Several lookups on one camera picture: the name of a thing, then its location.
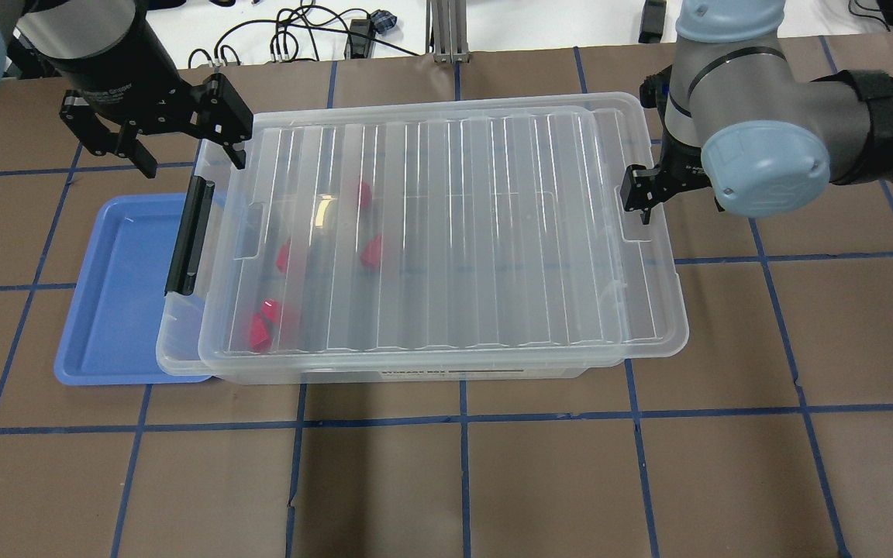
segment blue tray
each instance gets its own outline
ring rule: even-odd
[[[164,282],[184,194],[123,195],[102,206],[53,374],[67,385],[189,384],[157,364]]]

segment transparent plastic lid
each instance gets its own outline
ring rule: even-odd
[[[205,147],[169,374],[586,368],[687,340],[662,211],[621,209],[626,165],[652,166],[630,95],[259,114],[242,171]]]

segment tabletop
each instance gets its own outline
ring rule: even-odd
[[[782,45],[798,79],[893,73],[893,33]],[[673,47],[224,71],[255,112],[324,109],[635,92]],[[66,87],[0,84],[0,558],[893,556],[889,184],[769,219],[670,201],[691,340],[669,358],[561,381],[70,387],[53,357],[95,213],[184,191],[196,142],[144,138],[146,180],[81,151]]]

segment container handle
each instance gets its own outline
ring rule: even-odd
[[[184,196],[184,211],[181,212],[181,224],[178,225],[178,239],[174,241],[174,254],[171,255],[171,268],[167,272],[164,295],[174,292],[189,296],[195,292],[198,261],[202,258],[202,244],[205,243],[205,227],[209,224],[214,190],[214,181],[207,181],[199,176],[191,177],[188,193]]]

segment white background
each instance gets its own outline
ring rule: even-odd
[[[780,36],[847,35],[883,33],[884,27],[861,19],[846,10],[847,0],[787,0]],[[875,6],[875,0],[861,0]],[[341,12],[347,8],[368,11],[385,9],[397,15],[398,27],[380,39],[400,47],[425,52],[425,0],[318,0],[322,6]],[[147,15],[151,26],[164,43],[178,67],[187,67],[188,54],[196,47],[212,52],[216,40],[238,22],[273,19],[281,8],[294,8],[298,0],[237,0],[230,8],[220,8],[208,0],[188,0],[184,6],[157,10]],[[637,42],[643,0],[467,0],[467,34],[471,50],[534,50],[558,47],[627,45]],[[667,0],[664,41],[674,41],[674,20],[681,0]],[[351,17],[362,17],[357,12]],[[309,14],[312,21],[329,18],[322,11]],[[312,55],[308,35],[293,29],[302,44],[300,57]],[[271,24],[248,25],[228,36],[244,64],[263,64],[270,60],[268,40]],[[345,36],[316,33],[323,60],[343,59]],[[393,57],[404,54],[375,45],[373,56]],[[196,60],[204,60],[196,54]]]

